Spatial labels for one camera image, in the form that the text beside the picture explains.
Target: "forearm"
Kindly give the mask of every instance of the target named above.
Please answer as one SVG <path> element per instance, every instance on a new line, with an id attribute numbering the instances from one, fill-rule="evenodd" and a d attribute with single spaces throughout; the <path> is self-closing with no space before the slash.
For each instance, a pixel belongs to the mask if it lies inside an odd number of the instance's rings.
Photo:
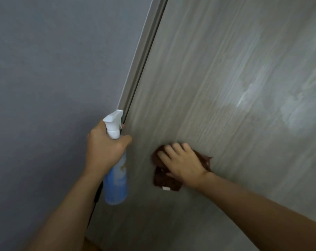
<path id="1" fill-rule="evenodd" d="M 316 250 L 316 222 L 212 173 L 197 188 L 260 250 Z"/>
<path id="2" fill-rule="evenodd" d="M 40 230 L 28 251 L 80 250 L 94 196 L 101 181 L 92 175 L 82 175 Z"/>

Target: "white spray nozzle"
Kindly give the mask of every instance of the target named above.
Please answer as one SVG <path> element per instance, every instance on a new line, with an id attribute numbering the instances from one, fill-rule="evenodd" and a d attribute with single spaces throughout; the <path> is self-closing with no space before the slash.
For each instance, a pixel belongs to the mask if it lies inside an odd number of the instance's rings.
<path id="1" fill-rule="evenodd" d="M 107 133 L 111 139 L 119 138 L 119 130 L 122 129 L 121 118 L 123 115 L 123 110 L 116 110 L 115 112 L 106 116 L 103 121 L 106 124 Z"/>

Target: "blue spray bottle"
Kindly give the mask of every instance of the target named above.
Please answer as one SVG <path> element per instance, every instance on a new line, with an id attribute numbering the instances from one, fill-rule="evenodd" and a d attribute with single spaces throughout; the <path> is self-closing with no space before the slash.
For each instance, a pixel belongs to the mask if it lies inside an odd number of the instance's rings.
<path id="1" fill-rule="evenodd" d="M 118 139 L 120 137 L 119 130 L 122 128 L 122 115 L 122 110 L 116 110 L 103 119 L 106 124 L 107 133 L 111 139 Z M 103 179 L 104 199 L 109 205 L 117 205 L 127 197 L 126 159 L 127 155 L 124 152 L 122 158 Z"/>

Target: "brown cloth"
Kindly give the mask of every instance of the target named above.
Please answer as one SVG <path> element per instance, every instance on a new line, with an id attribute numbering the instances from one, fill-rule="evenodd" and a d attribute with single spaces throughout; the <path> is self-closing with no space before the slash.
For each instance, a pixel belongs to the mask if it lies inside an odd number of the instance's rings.
<path id="1" fill-rule="evenodd" d="M 153 152 L 151 156 L 152 163 L 156 166 L 155 175 L 153 178 L 153 184 L 158 187 L 169 187 L 171 190 L 179 191 L 182 183 L 180 181 L 177 181 L 173 177 L 170 177 L 166 175 L 170 171 L 168 170 L 167 166 L 164 165 L 164 163 L 160 160 L 157 153 L 159 151 L 165 152 L 165 145 L 160 145 L 155 152 Z M 202 155 L 201 153 L 194 151 L 198 159 L 200 160 L 202 166 L 207 171 L 211 172 L 210 170 L 210 159 L 212 157 L 208 157 L 205 155 Z"/>

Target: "hand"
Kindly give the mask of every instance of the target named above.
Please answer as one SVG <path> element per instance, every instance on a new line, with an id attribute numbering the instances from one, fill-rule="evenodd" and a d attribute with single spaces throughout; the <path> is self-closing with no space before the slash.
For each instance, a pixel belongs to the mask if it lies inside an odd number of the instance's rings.
<path id="1" fill-rule="evenodd" d="M 209 173 L 203 168 L 195 152 L 187 143 L 182 147 L 178 143 L 165 146 L 167 155 L 160 151 L 158 157 L 171 171 L 172 177 L 181 181 L 189 187 L 196 188 L 201 183 L 201 179 Z"/>
<path id="2" fill-rule="evenodd" d="M 101 120 L 87 135 L 86 167 L 84 173 L 103 179 L 109 170 L 121 159 L 132 137 L 125 135 L 112 140 L 106 125 Z"/>

